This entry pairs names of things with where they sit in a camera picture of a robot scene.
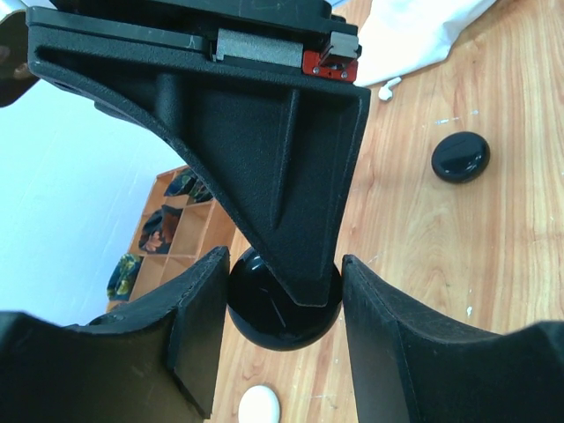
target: wood grain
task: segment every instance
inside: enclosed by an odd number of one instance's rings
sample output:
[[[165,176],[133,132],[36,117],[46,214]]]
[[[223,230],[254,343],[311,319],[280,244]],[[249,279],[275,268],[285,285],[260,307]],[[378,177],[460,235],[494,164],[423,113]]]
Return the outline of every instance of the wood grain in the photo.
[[[341,13],[361,23],[368,0]],[[336,262],[355,254],[391,284],[474,326],[506,333],[564,319],[564,2],[499,0],[445,63],[416,72],[392,102],[373,95]],[[492,149],[464,186],[430,167],[447,135]],[[235,236],[232,262],[247,247]],[[282,421],[357,421],[341,318],[290,353],[253,346],[229,318],[211,421],[236,421],[243,392],[272,386]]]

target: black round object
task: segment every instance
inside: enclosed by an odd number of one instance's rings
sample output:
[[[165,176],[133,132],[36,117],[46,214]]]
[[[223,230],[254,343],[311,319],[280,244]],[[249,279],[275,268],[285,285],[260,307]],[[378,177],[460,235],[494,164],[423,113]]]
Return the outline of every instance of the black round object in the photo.
[[[313,344],[337,319],[342,300],[343,281],[333,266],[327,305],[297,305],[253,248],[241,256],[229,277],[227,304],[235,326],[249,341],[271,350]]]
[[[480,176],[489,161],[490,147],[483,137],[473,132],[458,132],[437,145],[431,164],[444,181],[464,183]]]

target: white surface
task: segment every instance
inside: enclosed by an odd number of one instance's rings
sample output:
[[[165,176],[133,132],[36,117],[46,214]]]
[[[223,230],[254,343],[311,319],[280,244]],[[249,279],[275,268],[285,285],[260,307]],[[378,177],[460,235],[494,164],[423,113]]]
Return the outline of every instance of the white surface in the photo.
[[[394,97],[394,93],[391,89],[400,82],[402,82],[400,77],[393,78],[391,81],[388,81],[382,88],[380,88],[380,91],[378,91],[378,98],[382,101],[390,101]]]
[[[239,423],[279,423],[280,402],[270,388],[250,388],[239,403]]]
[[[447,58],[458,35],[495,0],[373,0],[359,38],[357,85],[368,86]]]
[[[155,176],[182,160],[43,81],[0,108],[0,139],[0,310],[88,323],[105,311]]]

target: folded cloth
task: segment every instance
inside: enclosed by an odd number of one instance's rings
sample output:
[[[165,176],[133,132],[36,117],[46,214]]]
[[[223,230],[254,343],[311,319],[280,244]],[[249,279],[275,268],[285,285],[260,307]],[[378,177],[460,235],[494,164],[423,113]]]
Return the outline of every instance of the folded cloth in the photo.
[[[143,257],[136,254],[128,253],[120,258],[108,282],[110,301],[127,301],[130,298],[142,262]]]
[[[139,248],[149,254],[168,254],[182,209],[163,205],[143,225]]]
[[[495,0],[372,0],[359,33],[356,85],[368,86],[447,58],[458,35]]]
[[[210,201],[213,196],[202,181],[190,168],[182,170],[167,187],[165,197],[188,195],[196,203]]]

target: white oval object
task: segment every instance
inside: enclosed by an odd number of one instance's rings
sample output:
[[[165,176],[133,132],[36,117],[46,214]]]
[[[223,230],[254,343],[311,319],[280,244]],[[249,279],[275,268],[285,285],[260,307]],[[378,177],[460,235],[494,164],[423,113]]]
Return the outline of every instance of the white oval object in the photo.
[[[273,390],[263,385],[250,388],[239,403],[239,423],[279,423],[280,402]]]

